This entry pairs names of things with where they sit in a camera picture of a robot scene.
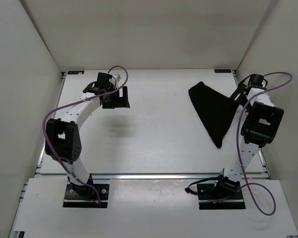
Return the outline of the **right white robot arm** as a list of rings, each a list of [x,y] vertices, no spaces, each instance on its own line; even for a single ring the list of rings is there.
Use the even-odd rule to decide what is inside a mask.
[[[219,180],[213,185],[213,194],[217,198],[225,198],[230,192],[236,192],[240,188],[243,170],[277,134],[284,110],[276,107],[264,92],[267,85],[268,81],[265,78],[253,74],[246,85],[239,83],[231,95],[242,106],[246,106],[247,116],[240,130],[242,141],[238,143],[237,158],[222,170]]]

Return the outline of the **black skirt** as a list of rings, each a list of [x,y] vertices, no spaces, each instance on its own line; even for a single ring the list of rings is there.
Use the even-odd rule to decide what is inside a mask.
[[[220,149],[239,103],[215,91],[202,81],[190,88],[188,94],[212,142]]]

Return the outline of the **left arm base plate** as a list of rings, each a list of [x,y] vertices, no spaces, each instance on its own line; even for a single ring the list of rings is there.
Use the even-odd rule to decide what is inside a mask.
[[[94,184],[99,198],[90,187],[68,183],[65,190],[63,207],[65,208],[107,208],[110,184]]]

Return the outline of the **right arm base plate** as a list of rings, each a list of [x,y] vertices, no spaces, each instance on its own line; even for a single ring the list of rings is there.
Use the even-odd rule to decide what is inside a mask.
[[[219,191],[213,183],[197,184],[200,210],[242,210],[245,203],[242,191]]]

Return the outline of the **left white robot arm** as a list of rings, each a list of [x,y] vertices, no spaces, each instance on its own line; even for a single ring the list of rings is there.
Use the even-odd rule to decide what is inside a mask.
[[[76,186],[82,197],[93,194],[91,174],[85,169],[80,154],[82,151],[80,128],[98,108],[129,108],[128,88],[119,85],[120,75],[101,73],[89,83],[78,101],[64,105],[66,112],[57,119],[45,117],[43,132],[45,153],[57,161],[68,175],[69,183]]]

